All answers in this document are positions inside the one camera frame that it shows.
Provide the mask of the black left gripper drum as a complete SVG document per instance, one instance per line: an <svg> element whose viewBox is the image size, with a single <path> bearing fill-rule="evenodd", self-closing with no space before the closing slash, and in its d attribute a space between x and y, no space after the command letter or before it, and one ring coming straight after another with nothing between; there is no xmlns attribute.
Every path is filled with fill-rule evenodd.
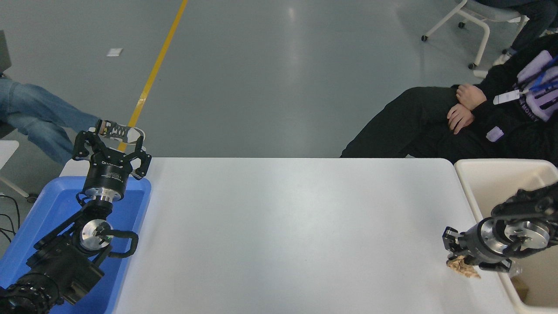
<svg viewBox="0 0 558 314"><path fill-rule="evenodd" d="M90 157L84 193L124 195L131 172L131 159L128 155L114 149L94 152Z"/></svg>

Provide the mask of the person's left hand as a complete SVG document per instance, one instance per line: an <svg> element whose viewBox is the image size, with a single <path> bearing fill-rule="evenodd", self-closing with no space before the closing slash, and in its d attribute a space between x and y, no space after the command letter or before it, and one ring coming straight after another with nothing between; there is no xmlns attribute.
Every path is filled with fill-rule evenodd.
<svg viewBox="0 0 558 314"><path fill-rule="evenodd" d="M461 104L452 106L446 117L448 119L448 127L454 135L458 134L475 120L472 112Z"/></svg>

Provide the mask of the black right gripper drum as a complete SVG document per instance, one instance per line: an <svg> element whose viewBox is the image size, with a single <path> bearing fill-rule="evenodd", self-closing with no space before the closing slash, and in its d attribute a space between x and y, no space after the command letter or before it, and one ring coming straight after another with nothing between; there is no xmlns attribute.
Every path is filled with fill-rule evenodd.
<svg viewBox="0 0 558 314"><path fill-rule="evenodd" d="M489 257L486 255L486 246L481 237L482 223L471 227L467 232L462 232L458 237L459 248L457 256L464 257L464 264L469 266L479 266L488 263Z"/></svg>

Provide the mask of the person's right hand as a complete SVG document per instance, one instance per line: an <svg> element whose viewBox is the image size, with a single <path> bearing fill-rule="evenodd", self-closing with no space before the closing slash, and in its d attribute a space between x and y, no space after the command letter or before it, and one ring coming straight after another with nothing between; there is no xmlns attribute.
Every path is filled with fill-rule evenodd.
<svg viewBox="0 0 558 314"><path fill-rule="evenodd" d="M483 91L472 84L460 84L456 90L458 103L472 111L487 100Z"/></svg>

